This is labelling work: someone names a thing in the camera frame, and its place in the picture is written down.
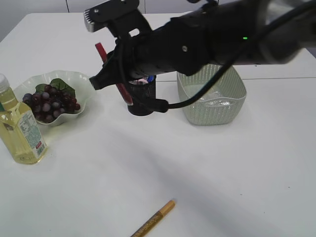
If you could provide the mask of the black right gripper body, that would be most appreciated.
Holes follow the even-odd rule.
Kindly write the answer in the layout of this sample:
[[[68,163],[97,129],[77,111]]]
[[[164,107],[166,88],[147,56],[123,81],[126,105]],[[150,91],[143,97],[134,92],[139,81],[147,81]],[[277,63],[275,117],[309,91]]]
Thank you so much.
[[[130,37],[116,39],[116,46],[103,67],[117,67],[118,83],[153,75],[153,39]]]

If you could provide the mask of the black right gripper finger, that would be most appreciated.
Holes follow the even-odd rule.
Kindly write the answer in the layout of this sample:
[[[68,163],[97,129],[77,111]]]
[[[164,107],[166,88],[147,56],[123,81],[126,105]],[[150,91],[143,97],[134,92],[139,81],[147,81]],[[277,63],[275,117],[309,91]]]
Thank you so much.
[[[101,90],[119,82],[119,71],[117,67],[103,67],[97,75],[90,77],[89,81],[95,90]]]

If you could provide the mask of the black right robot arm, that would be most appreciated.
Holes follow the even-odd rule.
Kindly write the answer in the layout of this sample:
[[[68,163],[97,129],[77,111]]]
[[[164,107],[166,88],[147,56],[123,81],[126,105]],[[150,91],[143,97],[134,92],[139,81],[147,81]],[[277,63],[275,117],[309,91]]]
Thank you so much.
[[[210,0],[154,30],[138,4],[136,0],[109,0],[83,14],[88,31],[108,28],[116,44],[124,47],[122,69],[118,55],[110,52],[101,71],[90,78],[96,90],[174,71],[191,76],[206,64],[222,65],[259,32],[281,20],[270,16],[271,0],[238,0],[222,5]],[[285,64],[300,49],[315,46],[315,1],[299,4],[287,16],[288,22],[256,42],[236,64]]]

